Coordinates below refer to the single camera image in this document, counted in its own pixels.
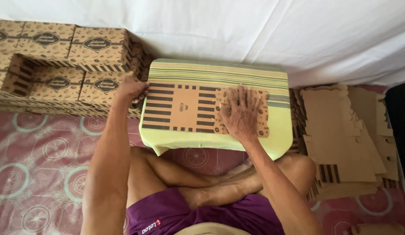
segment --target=foot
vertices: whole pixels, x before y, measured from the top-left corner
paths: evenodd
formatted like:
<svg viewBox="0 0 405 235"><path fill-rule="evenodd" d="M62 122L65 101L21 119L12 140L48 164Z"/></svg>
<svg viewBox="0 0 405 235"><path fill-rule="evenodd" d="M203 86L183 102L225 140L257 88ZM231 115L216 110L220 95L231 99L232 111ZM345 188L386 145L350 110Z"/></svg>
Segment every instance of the foot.
<svg viewBox="0 0 405 235"><path fill-rule="evenodd" d="M231 171L227 172L225 175L223 175L223 180L229 179L237 174L242 173L243 171L251 168L253 166L253 163L250 158L247 158L246 161L244 161L242 164L240 164L238 167L232 169Z"/></svg>

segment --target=shorts logo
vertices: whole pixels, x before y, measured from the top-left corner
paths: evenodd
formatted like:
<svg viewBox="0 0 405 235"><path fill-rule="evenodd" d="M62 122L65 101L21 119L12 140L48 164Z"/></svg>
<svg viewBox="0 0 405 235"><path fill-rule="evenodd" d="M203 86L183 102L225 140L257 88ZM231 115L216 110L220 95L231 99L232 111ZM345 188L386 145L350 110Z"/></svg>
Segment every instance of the shorts logo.
<svg viewBox="0 0 405 235"><path fill-rule="evenodd" d="M156 222L154 222L153 224L149 225L147 228L143 229L143 231L141 232L142 234L144 234L145 232L150 231L150 229L152 229L153 227L157 227L160 226L160 219L157 219Z"/></svg>

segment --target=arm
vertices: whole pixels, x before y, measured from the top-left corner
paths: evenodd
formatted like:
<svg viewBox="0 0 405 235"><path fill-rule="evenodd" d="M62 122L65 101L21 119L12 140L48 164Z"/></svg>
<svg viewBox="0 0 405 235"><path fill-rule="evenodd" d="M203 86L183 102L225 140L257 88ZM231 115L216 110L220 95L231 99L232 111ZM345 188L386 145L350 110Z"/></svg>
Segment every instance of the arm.
<svg viewBox="0 0 405 235"><path fill-rule="evenodd" d="M127 203L130 144L127 111L144 98L148 84L128 77L112 102L105 130L89 163L81 234L122 234Z"/></svg>
<svg viewBox="0 0 405 235"><path fill-rule="evenodd" d="M285 234L321 235L320 223L307 207L304 198L268 156L258 140L256 120L261 104L260 97L252 99L252 90L249 88L246 100L243 86L239 87L238 92L240 105L237 105L235 95L229 88L227 96L232 106L231 115L227 116L224 107L221 107L220 114L229 133L243 145L260 174L263 188Z"/></svg>

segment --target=pink floral mat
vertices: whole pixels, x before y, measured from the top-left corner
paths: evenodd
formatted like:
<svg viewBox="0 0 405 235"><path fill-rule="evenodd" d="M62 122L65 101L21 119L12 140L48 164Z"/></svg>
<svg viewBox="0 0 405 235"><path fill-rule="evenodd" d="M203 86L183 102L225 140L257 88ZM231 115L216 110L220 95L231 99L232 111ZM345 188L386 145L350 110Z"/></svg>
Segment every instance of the pink floral mat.
<svg viewBox="0 0 405 235"><path fill-rule="evenodd" d="M129 121L132 146L144 146L138 120ZM0 112L0 234L79 234L87 166L104 118ZM247 154L183 148L164 157L203 174L222 174ZM326 235L350 235L358 223L399 222L405 227L402 190L309 203ZM127 218L124 231L127 229Z"/></svg>

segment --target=purple shorts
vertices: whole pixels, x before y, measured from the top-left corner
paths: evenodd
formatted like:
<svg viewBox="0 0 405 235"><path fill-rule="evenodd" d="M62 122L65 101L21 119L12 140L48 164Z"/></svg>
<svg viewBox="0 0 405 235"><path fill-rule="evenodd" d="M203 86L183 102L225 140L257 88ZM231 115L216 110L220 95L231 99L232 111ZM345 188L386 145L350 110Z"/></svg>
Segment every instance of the purple shorts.
<svg viewBox="0 0 405 235"><path fill-rule="evenodd" d="M252 235L284 235L267 198L249 194L226 206L190 210L177 188L149 195L127 208L131 235L172 235L194 224L215 222Z"/></svg>

